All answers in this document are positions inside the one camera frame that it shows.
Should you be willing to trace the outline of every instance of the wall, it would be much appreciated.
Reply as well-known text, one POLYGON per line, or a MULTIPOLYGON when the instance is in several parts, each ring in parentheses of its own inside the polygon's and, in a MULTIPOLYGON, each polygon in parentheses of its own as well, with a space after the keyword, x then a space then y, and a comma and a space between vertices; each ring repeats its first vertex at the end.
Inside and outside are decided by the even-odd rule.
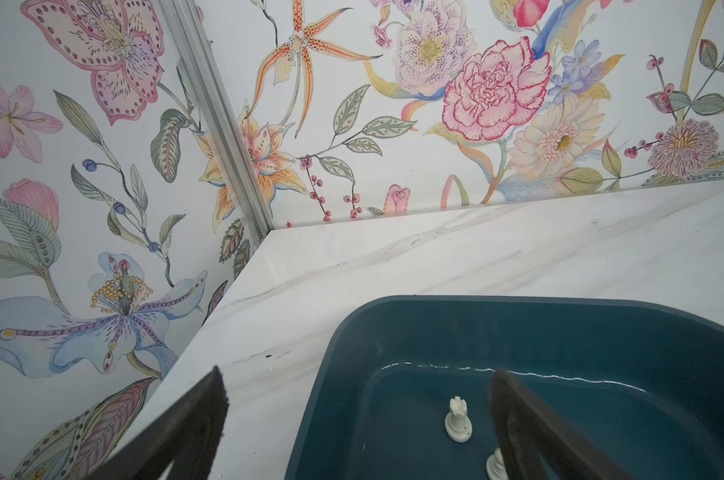
POLYGON ((252 4, 198 0, 277 227, 724 178, 724 0, 252 4))
POLYGON ((157 7, 0 1, 8 478, 98 466, 251 253, 157 7))

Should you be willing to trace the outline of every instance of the white chess piece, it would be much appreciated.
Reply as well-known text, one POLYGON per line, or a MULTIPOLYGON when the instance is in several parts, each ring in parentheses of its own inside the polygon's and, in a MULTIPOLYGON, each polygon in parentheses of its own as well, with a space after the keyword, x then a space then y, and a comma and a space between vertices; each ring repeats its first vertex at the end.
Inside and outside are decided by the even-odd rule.
POLYGON ((490 480, 509 480, 506 474, 506 465, 503 463, 503 455, 501 449, 496 448, 496 452, 487 458, 485 462, 485 470, 490 480))
POLYGON ((466 416, 466 401, 460 397, 450 399, 450 413, 445 417, 445 430, 453 440, 463 443, 471 438, 471 420, 466 416))

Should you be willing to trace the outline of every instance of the white marble surface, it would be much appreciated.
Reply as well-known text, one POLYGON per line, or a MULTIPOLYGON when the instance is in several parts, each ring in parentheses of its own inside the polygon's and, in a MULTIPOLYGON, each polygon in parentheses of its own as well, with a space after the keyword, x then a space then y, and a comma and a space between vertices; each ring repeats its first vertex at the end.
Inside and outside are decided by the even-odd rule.
POLYGON ((644 300, 724 325, 724 180, 271 232, 121 445, 218 365, 210 478, 282 478, 336 327, 394 294, 644 300))

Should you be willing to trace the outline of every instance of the teal plastic tub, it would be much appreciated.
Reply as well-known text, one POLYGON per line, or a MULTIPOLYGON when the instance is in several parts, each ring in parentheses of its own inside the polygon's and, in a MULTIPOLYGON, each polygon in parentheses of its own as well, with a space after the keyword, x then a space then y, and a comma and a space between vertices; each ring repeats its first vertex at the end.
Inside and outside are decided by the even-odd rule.
POLYGON ((513 372, 637 478, 724 478, 724 328, 644 302, 392 296, 333 335, 286 479, 486 480, 513 372), (444 430, 463 397, 472 438, 444 430))

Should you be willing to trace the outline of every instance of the orange spotted orchid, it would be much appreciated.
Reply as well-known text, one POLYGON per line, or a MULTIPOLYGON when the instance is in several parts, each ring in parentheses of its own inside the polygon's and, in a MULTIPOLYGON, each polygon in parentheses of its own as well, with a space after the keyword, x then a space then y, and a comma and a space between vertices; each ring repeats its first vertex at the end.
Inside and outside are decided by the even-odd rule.
POLYGON ((304 112, 300 117, 298 129, 295 131, 295 136, 297 137, 300 127, 303 126, 304 120, 306 119, 306 113, 309 111, 311 94, 314 90, 314 69, 311 66, 311 56, 309 55, 309 50, 314 50, 315 52, 326 54, 331 57, 342 58, 343 60, 348 60, 350 62, 372 60, 373 58, 378 58, 380 56, 375 55, 371 57, 356 54, 346 48, 316 38, 316 35, 322 33, 336 18, 338 18, 338 15, 346 10, 348 10, 348 8, 339 8, 335 12, 325 15, 318 22, 308 24, 304 27, 304 0, 293 0, 293 27, 295 31, 292 35, 290 35, 290 39, 287 43, 283 43, 278 46, 261 63, 255 82, 255 95, 253 98, 253 107, 250 109, 250 113, 255 110, 255 105, 258 104, 258 100, 261 98, 266 73, 268 73, 272 67, 275 67, 274 84, 285 82, 290 76, 290 71, 296 65, 296 60, 298 60, 298 62, 301 62, 302 60, 304 63, 304 112))

